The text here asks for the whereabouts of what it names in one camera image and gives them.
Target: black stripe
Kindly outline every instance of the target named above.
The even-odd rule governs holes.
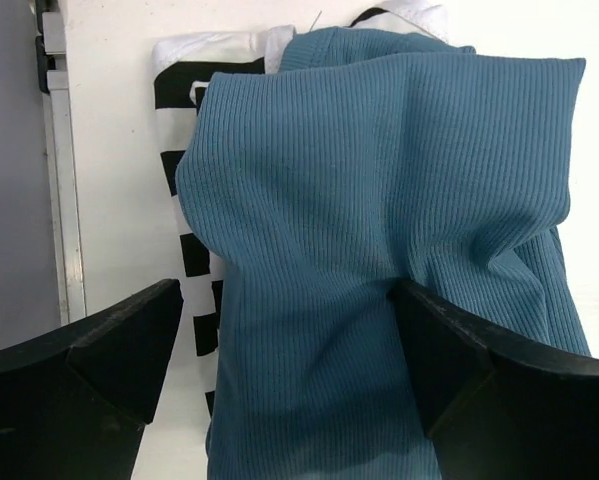
[[[265,73],[263,58],[249,63],[177,62],[155,79],[155,108],[195,108],[190,100],[193,82],[209,82],[216,72]]]
[[[202,317],[194,317],[193,324],[195,327],[195,346],[197,348],[197,356],[203,357],[214,352],[219,346],[219,336],[217,335],[216,313],[204,315]]]
[[[381,15],[382,13],[388,13],[388,10],[384,10],[383,8],[373,7],[369,8],[361,15],[359,15],[354,22],[350,24],[351,27],[354,27],[359,22],[365,22],[366,20],[370,20],[372,17],[376,17],[377,15]]]
[[[217,328],[219,328],[219,320],[221,319],[221,297],[223,296],[223,280],[212,282],[212,296],[215,298]]]
[[[181,161],[185,151],[173,151],[173,152],[161,152],[161,163],[163,164],[163,171],[166,173],[166,180],[168,181],[168,188],[170,188],[170,195],[173,197],[177,194],[177,184],[175,182],[175,174],[177,173],[177,165]]]
[[[208,411],[210,412],[210,416],[212,416],[212,411],[215,406],[215,392],[206,392],[206,405],[208,405]]]
[[[205,94],[206,94],[205,87],[195,88],[195,100],[197,101],[197,115],[199,115],[199,110],[201,110],[201,104],[203,103],[203,96]]]
[[[194,233],[180,235],[183,265],[186,277],[198,277],[210,273],[210,252],[203,246]]]

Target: folded cloth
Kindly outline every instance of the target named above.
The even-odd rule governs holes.
[[[227,268],[210,479],[440,478],[386,299],[399,277],[588,353],[552,233],[584,61],[412,40],[364,60],[382,35],[297,37],[282,69],[310,68],[206,93],[177,190]]]
[[[362,12],[353,28],[420,32],[445,38],[446,11],[428,0],[388,0]],[[181,211],[175,170],[190,144],[211,77],[223,73],[276,73],[295,35],[292,25],[262,32],[203,32],[160,40],[153,51],[155,110],[161,163],[172,196],[180,237],[183,317],[192,319],[200,388],[212,414],[217,376],[218,329],[224,264],[196,238]]]

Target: black clip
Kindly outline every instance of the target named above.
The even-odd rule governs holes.
[[[37,30],[41,35],[35,38],[35,51],[37,52],[37,77],[39,79],[39,90],[49,94],[48,70],[56,68],[55,59],[46,54],[46,46],[43,39],[43,14],[50,11],[50,0],[35,0],[35,15],[37,17]]]

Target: striped fabric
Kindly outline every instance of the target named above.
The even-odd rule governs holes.
[[[388,0],[363,12],[355,28],[445,37],[445,10],[425,0]],[[197,239],[183,218],[175,171],[188,148],[210,79],[223,73],[274,73],[294,35],[292,26],[264,32],[196,33],[160,41],[154,50],[155,109],[161,163],[172,195],[185,278],[184,318],[194,322],[203,390],[210,413],[217,372],[218,328],[224,265]]]
[[[297,70],[213,77],[177,171],[227,265],[209,479],[440,478],[395,278],[588,353],[555,236],[584,62],[430,42],[326,29]]]

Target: gray surface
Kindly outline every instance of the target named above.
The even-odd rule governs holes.
[[[60,325],[35,23],[0,0],[0,349]]]

